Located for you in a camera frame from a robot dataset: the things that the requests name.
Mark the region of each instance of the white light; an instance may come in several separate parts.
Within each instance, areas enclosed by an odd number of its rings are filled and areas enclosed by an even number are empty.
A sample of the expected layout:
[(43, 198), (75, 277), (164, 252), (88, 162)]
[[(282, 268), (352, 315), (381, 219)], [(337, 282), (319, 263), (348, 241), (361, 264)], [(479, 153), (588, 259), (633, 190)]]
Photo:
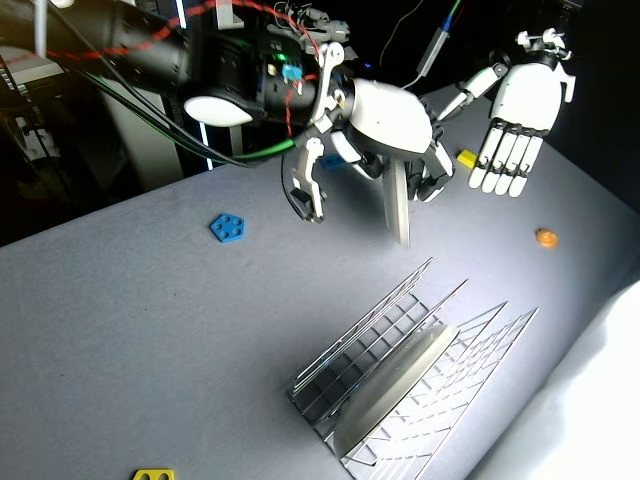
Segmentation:
[[(207, 129), (205, 124), (200, 122), (200, 135), (202, 135), (202, 143), (204, 143), (207, 147), (209, 146), (209, 138), (207, 137)], [(207, 158), (207, 168), (209, 170), (213, 170), (213, 162), (210, 158)]]
[(182, 5), (182, 0), (176, 0), (176, 7), (178, 7), (178, 18), (180, 19), (180, 26), (182, 28), (187, 28), (187, 19), (184, 16), (184, 5)]

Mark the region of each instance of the gray table surface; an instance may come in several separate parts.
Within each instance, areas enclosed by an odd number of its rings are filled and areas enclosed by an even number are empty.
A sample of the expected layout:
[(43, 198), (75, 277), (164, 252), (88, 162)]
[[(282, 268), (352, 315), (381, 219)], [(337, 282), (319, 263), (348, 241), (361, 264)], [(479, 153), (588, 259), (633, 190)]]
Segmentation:
[[(442, 104), (452, 89), (433, 95)], [(489, 103), (451, 122), (445, 146), (478, 149)], [(381, 185), (318, 177), (322, 225), (300, 222), (277, 162), (224, 167), (0, 250), (0, 468), (7, 478), (344, 479), (289, 402), (308, 364), (428, 257), (422, 292), (452, 323), (510, 300), (542, 309), (431, 478), (463, 478), (638, 257), (640, 218), (548, 145), (518, 199), (470, 190), (468, 171), (411, 205), (412, 248), (385, 230)], [(247, 221), (220, 244), (220, 213)], [(553, 228), (555, 250), (534, 231)]]

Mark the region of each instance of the robotic hand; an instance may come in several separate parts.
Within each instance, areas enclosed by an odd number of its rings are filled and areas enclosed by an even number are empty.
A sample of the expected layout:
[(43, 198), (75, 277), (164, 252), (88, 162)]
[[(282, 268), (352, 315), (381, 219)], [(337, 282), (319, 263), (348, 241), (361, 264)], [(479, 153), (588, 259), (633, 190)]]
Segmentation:
[(516, 41), (528, 53), (528, 63), (510, 71), (507, 65), (496, 63), (480, 71), (438, 117), (451, 118), (502, 79), (491, 109), (491, 127), (469, 186), (481, 186), (483, 192), (497, 195), (509, 192), (511, 197), (522, 193), (543, 137), (553, 127), (563, 100), (571, 102), (575, 84), (575, 77), (567, 75), (562, 67), (561, 62), (571, 58), (562, 33), (553, 28), (541, 36), (520, 32)]

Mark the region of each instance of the dish rack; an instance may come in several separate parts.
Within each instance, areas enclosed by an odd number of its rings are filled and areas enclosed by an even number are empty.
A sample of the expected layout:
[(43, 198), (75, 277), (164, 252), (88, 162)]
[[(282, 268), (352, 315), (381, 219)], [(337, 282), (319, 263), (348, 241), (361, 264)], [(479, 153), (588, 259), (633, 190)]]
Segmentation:
[[(413, 288), (432, 259), (394, 288), (295, 379), (291, 400), (332, 446), (342, 405), (414, 331), (442, 325), (436, 316), (467, 280), (428, 308)], [(507, 302), (459, 323), (459, 335), (396, 408), (340, 461), (357, 480), (418, 479), (495, 368), (536, 315), (498, 325)]]

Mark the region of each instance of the robot finger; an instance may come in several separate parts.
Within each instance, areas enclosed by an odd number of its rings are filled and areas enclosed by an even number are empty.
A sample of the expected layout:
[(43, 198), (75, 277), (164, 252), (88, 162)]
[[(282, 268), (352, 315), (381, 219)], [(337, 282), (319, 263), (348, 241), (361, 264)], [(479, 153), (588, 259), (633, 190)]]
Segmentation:
[(509, 186), (511, 185), (511, 181), (516, 174), (518, 166), (522, 161), (525, 151), (527, 150), (527, 146), (529, 145), (529, 140), (531, 140), (531, 134), (521, 133), (518, 135), (516, 142), (513, 145), (513, 149), (509, 154), (509, 158), (504, 165), (504, 169), (500, 178), (498, 179), (498, 183), (496, 184), (495, 192), (496, 195), (504, 195), (509, 190)]
[(519, 127), (515, 125), (510, 125), (505, 129), (502, 140), (500, 140), (500, 145), (498, 145), (498, 150), (496, 151), (496, 154), (487, 169), (487, 174), (482, 181), (482, 191), (484, 193), (491, 193), (496, 187), (498, 179), (502, 174), (504, 164), (507, 162), (507, 159), (511, 154), (511, 150), (513, 149), (513, 145), (516, 143), (516, 139), (518, 138), (518, 129)]
[(511, 185), (509, 186), (509, 196), (518, 197), (522, 193), (524, 185), (527, 182), (527, 177), (533, 168), (536, 158), (538, 157), (538, 152), (540, 151), (541, 146), (542, 137), (531, 137), (531, 140), (527, 145), (527, 149), (524, 152), (524, 156), (522, 157), (522, 161), (516, 170), (516, 174)]
[(471, 170), (471, 176), (469, 177), (469, 186), (471, 188), (478, 188), (482, 185), (489, 162), (498, 148), (498, 144), (507, 125), (507, 122), (500, 119), (495, 119), (491, 123), (491, 128), (484, 139), (480, 155), (478, 155), (478, 159), (476, 160), (476, 165), (473, 170)]

